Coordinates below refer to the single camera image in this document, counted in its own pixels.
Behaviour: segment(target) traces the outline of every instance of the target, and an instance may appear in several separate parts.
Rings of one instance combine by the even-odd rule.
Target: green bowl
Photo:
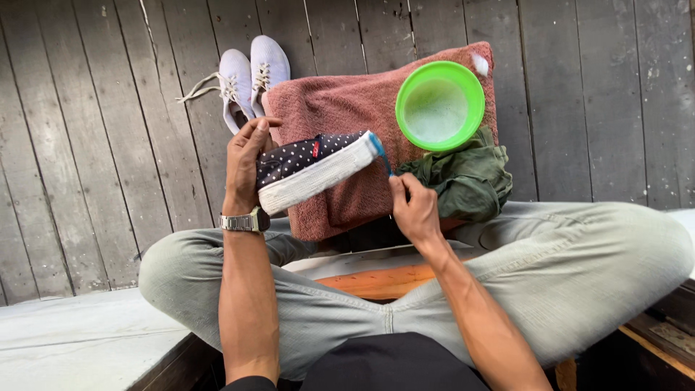
[[[395,100],[395,118],[411,143],[446,151],[465,143],[485,112],[485,94],[468,68],[433,61],[408,76]]]

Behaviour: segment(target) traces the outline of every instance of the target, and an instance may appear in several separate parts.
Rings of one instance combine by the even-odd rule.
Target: hand
[[[227,144],[227,194],[222,204],[223,215],[248,214],[258,205],[256,158],[277,147],[270,138],[270,127],[280,125],[279,118],[254,118]]]
[[[427,189],[411,173],[389,178],[393,194],[393,217],[410,242],[421,250],[427,243],[443,239],[439,229],[436,191]],[[405,200],[405,191],[410,202]]]

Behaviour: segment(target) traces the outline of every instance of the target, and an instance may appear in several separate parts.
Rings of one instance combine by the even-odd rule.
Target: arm
[[[389,178],[389,184],[395,221],[432,267],[468,352],[487,383],[493,390],[551,390],[519,330],[444,239],[436,193],[410,173]]]
[[[253,119],[227,146],[225,216],[248,214],[258,203],[256,157],[272,147],[269,125],[280,126],[281,121]],[[246,376],[264,376],[277,384],[279,325],[265,239],[255,232],[222,232],[219,322],[227,384]]]

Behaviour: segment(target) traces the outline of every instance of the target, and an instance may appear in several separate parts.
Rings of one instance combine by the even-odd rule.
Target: pink towel
[[[271,129],[272,137],[283,145],[320,133],[347,134],[369,129],[384,144],[392,169],[419,159],[426,151],[401,133],[395,120],[395,99],[411,72],[426,63],[442,60],[459,63],[477,75],[485,93],[482,124],[490,126],[497,144],[494,62],[487,42],[440,51],[379,74],[305,77],[279,83],[262,98],[265,113],[284,121],[282,127]],[[292,235],[319,241],[390,214],[391,190],[382,165],[378,159],[337,186],[291,207],[288,214]]]

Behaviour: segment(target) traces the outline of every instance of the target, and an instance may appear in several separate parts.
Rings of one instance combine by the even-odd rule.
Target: green cloth
[[[459,147],[429,152],[403,163],[398,175],[413,173],[439,196],[439,217],[482,222],[495,218],[512,192],[512,174],[505,171],[507,148],[495,146],[487,126]]]

